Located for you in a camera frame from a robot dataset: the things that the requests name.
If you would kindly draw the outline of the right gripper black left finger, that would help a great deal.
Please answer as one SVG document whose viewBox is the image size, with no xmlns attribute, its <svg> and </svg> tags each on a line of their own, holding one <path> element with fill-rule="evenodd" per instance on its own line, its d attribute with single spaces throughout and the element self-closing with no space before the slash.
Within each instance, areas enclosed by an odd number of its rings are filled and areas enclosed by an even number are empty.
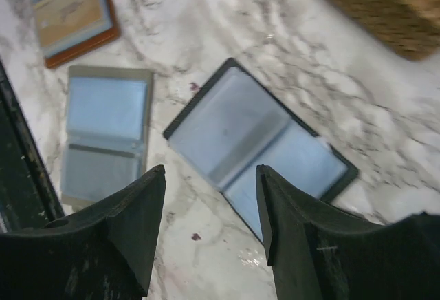
<svg viewBox="0 0 440 300">
<path fill-rule="evenodd" d="M 77 213 L 2 234 L 1 298 L 146 297 L 165 190 L 165 168 L 157 165 Z"/>
</svg>

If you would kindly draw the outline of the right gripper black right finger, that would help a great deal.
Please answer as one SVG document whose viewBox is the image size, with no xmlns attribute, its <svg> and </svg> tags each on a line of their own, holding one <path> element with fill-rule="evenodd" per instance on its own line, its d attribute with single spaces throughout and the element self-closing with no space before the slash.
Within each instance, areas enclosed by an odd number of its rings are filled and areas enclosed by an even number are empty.
<svg viewBox="0 0 440 300">
<path fill-rule="evenodd" d="M 279 299 L 438 299 L 439 216 L 374 224 L 256 168 L 263 245 Z"/>
</svg>

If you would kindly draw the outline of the black card holder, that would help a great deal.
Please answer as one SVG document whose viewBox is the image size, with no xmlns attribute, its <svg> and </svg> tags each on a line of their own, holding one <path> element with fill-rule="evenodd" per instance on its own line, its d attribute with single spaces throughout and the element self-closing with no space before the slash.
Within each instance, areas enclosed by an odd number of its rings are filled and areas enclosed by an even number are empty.
<svg viewBox="0 0 440 300">
<path fill-rule="evenodd" d="M 359 173 L 233 58 L 216 70 L 163 135 L 258 239 L 258 165 L 271 166 L 325 202 L 333 201 Z"/>
</svg>

